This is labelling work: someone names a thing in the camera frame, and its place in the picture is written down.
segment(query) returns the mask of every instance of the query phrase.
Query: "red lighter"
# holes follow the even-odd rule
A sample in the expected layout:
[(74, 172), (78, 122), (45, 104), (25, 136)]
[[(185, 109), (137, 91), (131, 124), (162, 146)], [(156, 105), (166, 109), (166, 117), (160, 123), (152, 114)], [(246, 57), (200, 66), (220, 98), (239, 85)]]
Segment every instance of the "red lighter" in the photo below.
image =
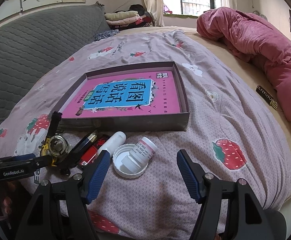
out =
[(108, 135), (102, 135), (80, 158), (78, 166), (83, 168), (93, 162), (99, 148), (109, 139)]

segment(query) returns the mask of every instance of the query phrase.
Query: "cardboard box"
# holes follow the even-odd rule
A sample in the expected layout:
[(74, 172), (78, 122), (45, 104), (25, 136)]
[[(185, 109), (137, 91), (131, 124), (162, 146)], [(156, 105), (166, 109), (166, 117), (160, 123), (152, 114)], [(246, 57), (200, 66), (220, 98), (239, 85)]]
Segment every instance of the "cardboard box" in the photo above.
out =
[(190, 115), (174, 62), (131, 64), (85, 73), (50, 115), (54, 111), (63, 113), (59, 129), (74, 131), (184, 131)]

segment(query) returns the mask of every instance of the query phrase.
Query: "white tube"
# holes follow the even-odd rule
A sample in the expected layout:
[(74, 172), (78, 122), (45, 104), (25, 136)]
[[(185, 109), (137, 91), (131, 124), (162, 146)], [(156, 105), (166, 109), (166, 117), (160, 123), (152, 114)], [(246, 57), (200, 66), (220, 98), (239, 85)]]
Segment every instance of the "white tube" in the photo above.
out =
[(127, 137), (123, 132), (116, 132), (99, 148), (97, 155), (99, 155), (102, 150), (107, 150), (110, 153), (110, 157), (112, 157), (115, 150), (124, 144), (126, 138)]

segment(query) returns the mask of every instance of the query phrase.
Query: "screw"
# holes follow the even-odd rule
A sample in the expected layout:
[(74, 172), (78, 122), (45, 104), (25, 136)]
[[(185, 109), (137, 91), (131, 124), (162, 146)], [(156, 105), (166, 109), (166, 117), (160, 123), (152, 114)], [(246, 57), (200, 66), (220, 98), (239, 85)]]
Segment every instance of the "screw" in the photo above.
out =
[(213, 174), (212, 173), (206, 173), (205, 175), (204, 175), (204, 177), (206, 177), (207, 179), (213, 179), (214, 178), (214, 176), (213, 176)]
[(47, 179), (44, 179), (43, 181), (41, 181), (41, 186), (47, 186), (49, 184), (49, 181)]
[(73, 176), (74, 180), (80, 180), (82, 178), (82, 175), (80, 173), (77, 173)]
[(241, 185), (246, 185), (247, 184), (247, 181), (245, 179), (239, 179), (238, 182)]

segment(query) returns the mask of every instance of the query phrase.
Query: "gray quilted mattress pad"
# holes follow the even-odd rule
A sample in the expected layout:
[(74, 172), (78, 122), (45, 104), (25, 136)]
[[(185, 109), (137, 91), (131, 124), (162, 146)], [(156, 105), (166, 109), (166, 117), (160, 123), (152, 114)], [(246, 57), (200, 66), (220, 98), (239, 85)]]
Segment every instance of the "gray quilted mattress pad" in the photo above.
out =
[(0, 27), (0, 123), (42, 76), (109, 29), (97, 3), (47, 9)]

